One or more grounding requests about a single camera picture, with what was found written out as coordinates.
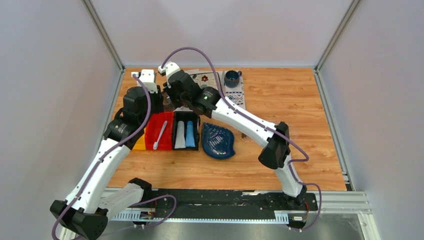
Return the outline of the blue toothpaste tube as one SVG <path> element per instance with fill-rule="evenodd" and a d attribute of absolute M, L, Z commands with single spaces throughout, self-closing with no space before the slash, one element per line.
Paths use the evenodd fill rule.
<path fill-rule="evenodd" d="M 185 136 L 185 147 L 186 148 L 194 148 L 195 138 L 194 138 L 194 124 L 190 120 L 186 123 L 186 136 Z"/>

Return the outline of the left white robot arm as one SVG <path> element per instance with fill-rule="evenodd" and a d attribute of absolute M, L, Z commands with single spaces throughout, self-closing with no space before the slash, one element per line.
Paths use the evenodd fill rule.
<path fill-rule="evenodd" d="M 163 100 L 159 85 L 129 88 L 79 183 L 65 200 L 55 200 L 50 206 L 58 224 L 76 233 L 77 239 L 96 240 L 108 222 L 127 207 L 138 204 L 145 208 L 152 203 L 153 194 L 147 190 L 151 184 L 139 178 L 108 197 L 102 195 L 117 167 L 144 134 L 151 116 L 164 112 Z"/>

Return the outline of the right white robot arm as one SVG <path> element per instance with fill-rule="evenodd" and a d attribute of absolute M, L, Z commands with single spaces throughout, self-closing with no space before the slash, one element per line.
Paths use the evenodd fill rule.
<path fill-rule="evenodd" d="M 221 121 L 254 140 L 262 147 L 258 160 L 274 170 L 286 205 L 296 210 L 305 203 L 307 187 L 299 183 L 296 171 L 289 164 L 292 158 L 286 123 L 274 124 L 253 115 L 222 97 L 216 88 L 201 88 L 183 70 L 167 71 L 164 75 L 164 91 L 175 107 L 187 107 L 198 115 Z"/>

